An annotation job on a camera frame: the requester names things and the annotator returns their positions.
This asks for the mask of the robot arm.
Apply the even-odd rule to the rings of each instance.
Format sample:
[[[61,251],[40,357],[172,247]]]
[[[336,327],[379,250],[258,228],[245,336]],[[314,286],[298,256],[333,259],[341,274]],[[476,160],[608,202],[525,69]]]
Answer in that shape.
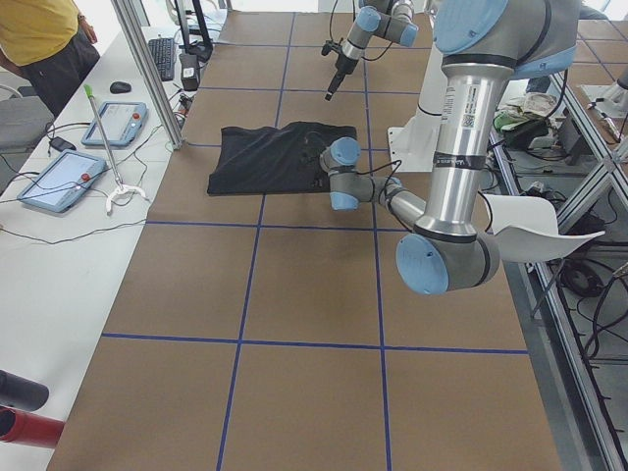
[[[332,99],[344,78],[351,75],[364,58],[373,36],[410,47],[418,34],[418,25],[413,23],[415,8],[412,1],[360,1],[359,5],[347,39],[336,42],[329,38],[322,47],[323,56],[332,51],[338,54],[336,73],[325,95],[327,101]]]
[[[413,291],[474,288],[495,274],[502,260],[497,243],[472,223],[495,110],[511,80],[569,68],[579,11],[576,1],[438,3],[433,40],[443,56],[446,88],[427,199],[395,178],[359,174],[360,148],[351,137],[321,153],[335,209],[378,202],[406,226],[396,266]]]

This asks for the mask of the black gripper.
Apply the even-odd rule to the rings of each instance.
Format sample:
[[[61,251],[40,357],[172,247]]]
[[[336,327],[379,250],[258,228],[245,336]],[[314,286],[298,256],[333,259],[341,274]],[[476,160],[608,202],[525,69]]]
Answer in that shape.
[[[350,57],[344,56],[343,54],[339,54],[335,67],[337,69],[336,74],[333,76],[328,89],[325,94],[325,100],[331,101],[335,93],[340,88],[344,78],[348,75],[352,75],[356,66],[358,65],[358,61],[356,59],[352,59]]]

